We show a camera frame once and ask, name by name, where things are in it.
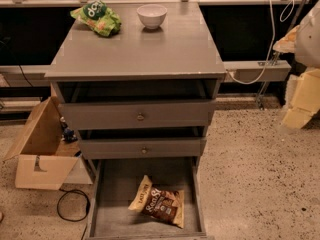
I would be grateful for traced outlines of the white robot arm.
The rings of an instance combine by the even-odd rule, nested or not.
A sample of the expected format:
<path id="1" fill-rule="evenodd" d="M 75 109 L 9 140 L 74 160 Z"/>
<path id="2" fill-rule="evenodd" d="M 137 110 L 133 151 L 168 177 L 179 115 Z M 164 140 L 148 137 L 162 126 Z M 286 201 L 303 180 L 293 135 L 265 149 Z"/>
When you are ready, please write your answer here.
<path id="1" fill-rule="evenodd" d="M 290 88 L 292 98 L 282 119 L 288 128 L 300 129 L 320 110 L 320 1 L 273 49 L 293 53 L 295 60 L 307 67 L 296 79 L 295 89 Z"/>

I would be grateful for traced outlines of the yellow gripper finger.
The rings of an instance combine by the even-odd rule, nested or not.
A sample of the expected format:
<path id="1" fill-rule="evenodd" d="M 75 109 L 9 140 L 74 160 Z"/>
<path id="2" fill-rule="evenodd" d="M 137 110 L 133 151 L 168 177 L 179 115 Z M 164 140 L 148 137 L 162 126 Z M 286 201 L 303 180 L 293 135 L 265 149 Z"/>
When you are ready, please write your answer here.
<path id="1" fill-rule="evenodd" d="M 273 50 L 280 53 L 294 53 L 296 51 L 296 36 L 299 25 L 291 29 L 284 37 L 276 41 Z"/>

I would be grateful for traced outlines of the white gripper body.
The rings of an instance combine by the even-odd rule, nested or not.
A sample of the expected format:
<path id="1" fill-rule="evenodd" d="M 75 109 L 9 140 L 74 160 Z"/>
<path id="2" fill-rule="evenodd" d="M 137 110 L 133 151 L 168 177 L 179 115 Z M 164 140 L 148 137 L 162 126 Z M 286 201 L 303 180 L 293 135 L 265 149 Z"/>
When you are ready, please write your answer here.
<path id="1" fill-rule="evenodd" d="M 320 69 L 308 68 L 300 76 L 291 75 L 287 81 L 285 114 L 282 124 L 301 129 L 320 110 Z"/>

